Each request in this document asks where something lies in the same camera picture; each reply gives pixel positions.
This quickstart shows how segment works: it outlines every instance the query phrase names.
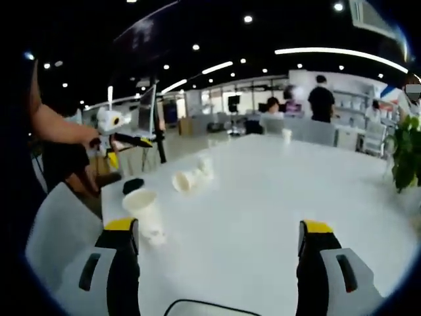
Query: person's arm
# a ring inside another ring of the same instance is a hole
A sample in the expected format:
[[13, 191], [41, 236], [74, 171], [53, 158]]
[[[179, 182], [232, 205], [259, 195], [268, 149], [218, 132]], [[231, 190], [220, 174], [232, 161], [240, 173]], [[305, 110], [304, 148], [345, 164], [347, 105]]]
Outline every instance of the person's arm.
[[57, 143], [85, 144], [98, 137], [96, 129], [71, 122], [44, 105], [39, 93], [35, 62], [29, 97], [29, 112], [34, 132], [42, 139]]

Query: computer monitor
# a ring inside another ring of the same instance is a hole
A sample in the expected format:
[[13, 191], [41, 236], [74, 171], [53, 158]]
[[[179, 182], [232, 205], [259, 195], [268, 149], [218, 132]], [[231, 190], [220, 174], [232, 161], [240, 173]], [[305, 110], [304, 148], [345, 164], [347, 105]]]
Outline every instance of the computer monitor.
[[268, 110], [268, 106], [265, 103], [259, 103], [259, 112], [264, 113]]
[[150, 87], [139, 100], [139, 116], [137, 118], [137, 127], [148, 135], [153, 134], [153, 111], [155, 107], [155, 92], [157, 86]]
[[228, 97], [228, 106], [239, 105], [239, 95]]

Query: crushed paper cup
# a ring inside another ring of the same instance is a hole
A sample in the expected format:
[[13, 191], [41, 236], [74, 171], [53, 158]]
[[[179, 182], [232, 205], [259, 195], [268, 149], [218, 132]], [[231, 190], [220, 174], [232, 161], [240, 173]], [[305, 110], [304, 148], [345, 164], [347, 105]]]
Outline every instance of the crushed paper cup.
[[202, 177], [202, 172], [199, 169], [178, 171], [172, 177], [172, 185], [179, 192], [190, 192], [200, 183]]

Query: hand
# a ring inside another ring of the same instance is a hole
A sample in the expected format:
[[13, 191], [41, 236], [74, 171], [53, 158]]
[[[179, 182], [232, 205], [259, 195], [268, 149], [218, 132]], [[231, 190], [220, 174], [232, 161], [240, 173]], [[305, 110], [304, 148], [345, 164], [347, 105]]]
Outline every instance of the hand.
[[91, 141], [99, 137], [99, 133], [96, 129], [90, 126], [81, 126], [83, 128], [81, 133], [81, 143], [86, 149], [91, 149]]

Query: box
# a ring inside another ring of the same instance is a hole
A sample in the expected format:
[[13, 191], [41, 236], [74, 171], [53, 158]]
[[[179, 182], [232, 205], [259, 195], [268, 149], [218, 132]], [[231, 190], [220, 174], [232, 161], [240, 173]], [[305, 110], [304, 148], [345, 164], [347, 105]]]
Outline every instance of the box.
[[193, 135], [193, 125], [190, 117], [184, 117], [178, 121], [178, 133], [181, 136]]

